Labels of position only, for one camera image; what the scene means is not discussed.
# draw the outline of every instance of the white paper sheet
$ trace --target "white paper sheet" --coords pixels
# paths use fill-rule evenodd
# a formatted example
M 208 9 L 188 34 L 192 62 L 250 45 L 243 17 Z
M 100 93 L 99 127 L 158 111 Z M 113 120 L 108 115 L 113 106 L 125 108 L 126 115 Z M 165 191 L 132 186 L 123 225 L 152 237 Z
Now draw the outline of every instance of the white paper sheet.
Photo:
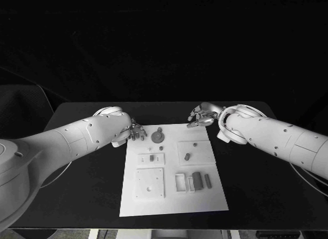
M 156 131 L 158 127 L 162 128 L 162 133 L 165 135 L 165 139 L 159 144 L 151 141 L 151 134 Z M 215 164 L 179 166 L 178 161 L 177 142 L 208 140 L 205 128 L 187 128 L 185 124 L 162 124 L 145 125 L 144 129 L 148 137 L 145 137 L 144 141 L 129 140 L 126 145 L 119 216 L 128 217 L 228 210 Z M 164 168 L 165 198 L 164 200 L 141 202 L 132 199 L 135 186 L 133 172 L 136 168 L 139 168 L 136 166 L 138 154 L 145 153 L 164 153 L 165 165 L 159 168 Z M 191 176 L 192 172 L 200 172 L 201 176 L 208 174 L 213 188 L 207 188 L 202 176 L 202 190 L 194 193 L 177 193 L 174 174 L 184 173 L 187 177 Z

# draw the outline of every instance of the black table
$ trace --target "black table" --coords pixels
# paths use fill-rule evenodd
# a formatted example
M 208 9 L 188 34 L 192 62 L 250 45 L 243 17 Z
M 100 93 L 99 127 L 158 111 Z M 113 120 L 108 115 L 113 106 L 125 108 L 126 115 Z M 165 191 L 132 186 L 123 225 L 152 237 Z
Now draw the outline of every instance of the black table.
M 106 106 L 119 106 L 139 124 L 187 123 L 200 102 L 64 103 L 46 126 L 53 129 L 90 116 Z M 246 104 L 274 118 L 263 102 Z M 126 145 L 106 145 L 73 161 L 60 178 L 40 189 L 13 228 L 328 230 L 323 196 L 296 175 L 289 164 L 248 144 L 215 138 L 217 124 L 207 127 L 228 211 L 119 218 Z

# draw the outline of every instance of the small hole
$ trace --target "small hole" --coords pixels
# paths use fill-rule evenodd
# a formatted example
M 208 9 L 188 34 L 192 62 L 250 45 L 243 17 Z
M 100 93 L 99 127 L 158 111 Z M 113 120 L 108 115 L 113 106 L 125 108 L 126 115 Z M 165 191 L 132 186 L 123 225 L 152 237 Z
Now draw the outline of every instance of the small hole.
M 23 154 L 21 154 L 20 152 L 15 152 L 14 155 L 15 155 L 17 157 L 23 157 Z

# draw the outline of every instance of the small gray object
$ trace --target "small gray object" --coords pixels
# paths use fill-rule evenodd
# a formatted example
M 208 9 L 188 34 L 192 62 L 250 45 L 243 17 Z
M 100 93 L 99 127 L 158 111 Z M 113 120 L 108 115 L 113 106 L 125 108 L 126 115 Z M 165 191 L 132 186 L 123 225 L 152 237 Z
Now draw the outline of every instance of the small gray object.
M 210 178 L 207 174 L 204 174 L 204 179 L 205 179 L 207 188 L 211 188 Z
M 188 159 L 190 159 L 190 154 L 188 153 L 185 154 L 184 159 L 185 159 L 185 161 L 188 161 Z
M 194 190 L 201 190 L 202 189 L 202 182 L 201 182 L 200 172 L 192 173 L 192 181 L 194 181 Z

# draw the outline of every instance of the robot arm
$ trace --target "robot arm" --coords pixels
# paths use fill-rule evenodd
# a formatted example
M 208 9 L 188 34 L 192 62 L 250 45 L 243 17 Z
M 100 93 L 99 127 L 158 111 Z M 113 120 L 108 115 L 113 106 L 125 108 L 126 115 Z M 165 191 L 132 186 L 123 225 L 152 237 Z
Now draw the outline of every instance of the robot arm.
M 21 139 L 0 139 L 0 231 L 26 211 L 47 176 L 70 161 L 145 131 L 119 107 Z
M 197 121 L 187 127 L 207 126 L 217 120 L 220 132 L 217 138 L 225 143 L 248 143 L 274 157 L 302 167 L 328 179 L 328 137 L 264 116 L 246 105 L 233 107 L 210 106 L 201 103 L 190 113 Z

